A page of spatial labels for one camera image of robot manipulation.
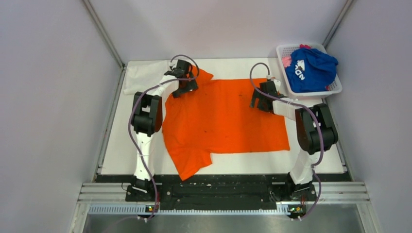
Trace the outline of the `orange t shirt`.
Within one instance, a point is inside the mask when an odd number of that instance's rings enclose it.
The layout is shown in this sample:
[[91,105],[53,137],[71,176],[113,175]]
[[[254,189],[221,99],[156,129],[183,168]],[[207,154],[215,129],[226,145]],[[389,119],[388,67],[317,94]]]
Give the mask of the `orange t shirt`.
[[169,96],[162,133],[180,179],[212,164],[212,154],[290,150],[285,119],[250,107],[262,78],[216,80],[200,70],[198,89]]

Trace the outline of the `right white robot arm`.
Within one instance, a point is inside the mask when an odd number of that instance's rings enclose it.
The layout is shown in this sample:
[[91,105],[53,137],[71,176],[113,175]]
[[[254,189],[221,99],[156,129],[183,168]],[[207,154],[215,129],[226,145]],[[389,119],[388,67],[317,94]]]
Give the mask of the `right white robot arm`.
[[295,122],[300,151],[293,168],[287,174],[282,196],[298,200],[311,193],[315,167],[339,137],[327,104],[308,107],[294,102],[278,92],[277,84],[279,81],[268,80],[255,86],[250,107]]

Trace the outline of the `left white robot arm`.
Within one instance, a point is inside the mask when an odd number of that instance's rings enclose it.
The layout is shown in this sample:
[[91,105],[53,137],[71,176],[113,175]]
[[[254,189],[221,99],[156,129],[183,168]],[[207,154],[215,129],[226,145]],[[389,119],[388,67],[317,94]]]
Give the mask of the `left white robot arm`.
[[151,161],[165,117],[165,101],[169,95],[180,97],[197,90],[198,64],[186,55],[170,61],[149,62],[136,68],[126,79],[125,94],[133,95],[128,119],[128,134],[137,150],[137,164],[132,188],[143,200],[159,200]]

